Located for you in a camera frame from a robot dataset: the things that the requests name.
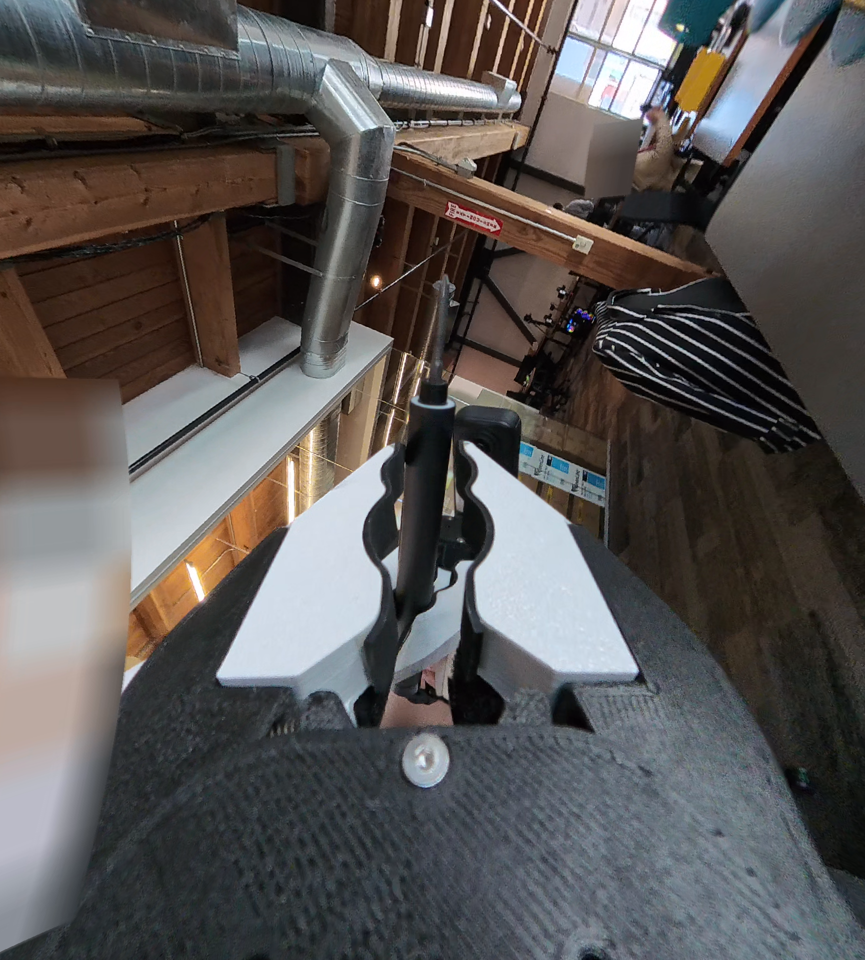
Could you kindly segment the white blue poster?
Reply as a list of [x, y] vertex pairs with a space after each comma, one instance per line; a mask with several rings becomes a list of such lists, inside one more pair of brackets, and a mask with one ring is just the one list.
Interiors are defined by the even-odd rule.
[[526, 440], [518, 445], [518, 475], [606, 509], [606, 473]]

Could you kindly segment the wooden post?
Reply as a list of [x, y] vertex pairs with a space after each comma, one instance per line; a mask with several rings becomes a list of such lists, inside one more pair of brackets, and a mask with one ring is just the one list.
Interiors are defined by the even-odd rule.
[[[611, 290], [675, 290], [707, 280], [709, 272], [620, 233], [573, 218], [479, 175], [461, 174], [408, 149], [393, 149], [387, 198], [444, 218], [444, 201], [461, 201], [503, 219], [494, 237], [509, 249], [565, 266]], [[573, 251], [575, 235], [592, 237], [587, 257]]]

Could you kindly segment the silver ventilation duct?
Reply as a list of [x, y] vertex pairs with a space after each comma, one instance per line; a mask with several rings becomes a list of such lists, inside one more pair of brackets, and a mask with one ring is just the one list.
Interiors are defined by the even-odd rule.
[[343, 364], [395, 126], [391, 108], [514, 113], [509, 77], [429, 72], [237, 3], [0, 0], [0, 108], [68, 113], [303, 113], [328, 145], [324, 233], [301, 368]]

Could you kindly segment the black screwdriver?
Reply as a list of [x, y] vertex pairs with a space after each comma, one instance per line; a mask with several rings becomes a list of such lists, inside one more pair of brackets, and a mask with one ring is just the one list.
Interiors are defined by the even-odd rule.
[[403, 496], [398, 527], [395, 612], [415, 620], [434, 598], [438, 541], [448, 482], [455, 404], [443, 378], [443, 343], [453, 282], [444, 275], [431, 284], [434, 315], [429, 370], [408, 400], [403, 448]]

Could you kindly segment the beige fuzzy jacket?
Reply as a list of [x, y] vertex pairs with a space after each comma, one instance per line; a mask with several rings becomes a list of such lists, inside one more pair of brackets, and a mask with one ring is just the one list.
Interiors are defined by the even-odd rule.
[[659, 106], [642, 110], [646, 121], [646, 139], [637, 149], [632, 188], [635, 192], [670, 192], [677, 175], [687, 175], [690, 157], [677, 154], [670, 121]]

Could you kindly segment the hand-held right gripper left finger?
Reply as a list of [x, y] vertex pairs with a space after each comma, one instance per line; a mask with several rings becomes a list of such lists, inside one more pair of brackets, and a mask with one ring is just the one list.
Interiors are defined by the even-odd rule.
[[216, 668], [219, 686], [387, 695], [398, 627], [382, 561], [398, 546], [402, 488], [403, 445], [393, 442], [288, 527]]

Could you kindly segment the yellow box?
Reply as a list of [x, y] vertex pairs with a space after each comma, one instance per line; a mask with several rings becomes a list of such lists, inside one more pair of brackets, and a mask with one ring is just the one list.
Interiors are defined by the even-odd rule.
[[723, 52], [714, 52], [709, 46], [701, 46], [677, 90], [675, 90], [675, 104], [683, 113], [696, 113], [707, 97], [707, 94], [712, 90], [714, 81], [719, 77], [723, 68], [725, 68], [728, 57]]

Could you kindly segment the wooden ceiling beam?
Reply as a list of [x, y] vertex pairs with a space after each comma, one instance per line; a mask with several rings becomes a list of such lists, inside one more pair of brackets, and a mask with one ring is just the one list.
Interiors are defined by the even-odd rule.
[[0, 262], [248, 203], [289, 203], [277, 148], [295, 157], [295, 203], [324, 201], [328, 145], [308, 130], [0, 162]]

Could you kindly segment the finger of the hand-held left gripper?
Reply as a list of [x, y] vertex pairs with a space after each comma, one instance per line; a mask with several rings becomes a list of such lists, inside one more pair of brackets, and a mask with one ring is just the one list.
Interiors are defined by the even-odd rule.
[[395, 654], [393, 680], [418, 676], [425, 668], [455, 651], [463, 619], [469, 567], [438, 570], [431, 605], [425, 608]]

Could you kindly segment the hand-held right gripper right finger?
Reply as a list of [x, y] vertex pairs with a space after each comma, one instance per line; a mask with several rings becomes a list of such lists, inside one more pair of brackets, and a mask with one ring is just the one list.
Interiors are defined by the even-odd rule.
[[494, 690], [635, 682], [640, 665], [569, 522], [473, 442], [461, 452], [472, 464], [466, 506], [483, 517], [466, 576], [477, 672]]

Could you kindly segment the red white sign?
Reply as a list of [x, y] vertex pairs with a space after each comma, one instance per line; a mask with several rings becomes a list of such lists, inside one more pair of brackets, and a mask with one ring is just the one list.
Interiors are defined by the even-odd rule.
[[443, 215], [457, 225], [463, 225], [466, 231], [477, 231], [477, 233], [487, 233], [487, 235], [500, 235], [503, 233], [503, 219], [488, 215], [488, 211], [479, 211], [473, 206], [466, 206], [461, 201], [453, 201], [448, 198], [444, 201], [444, 210]]

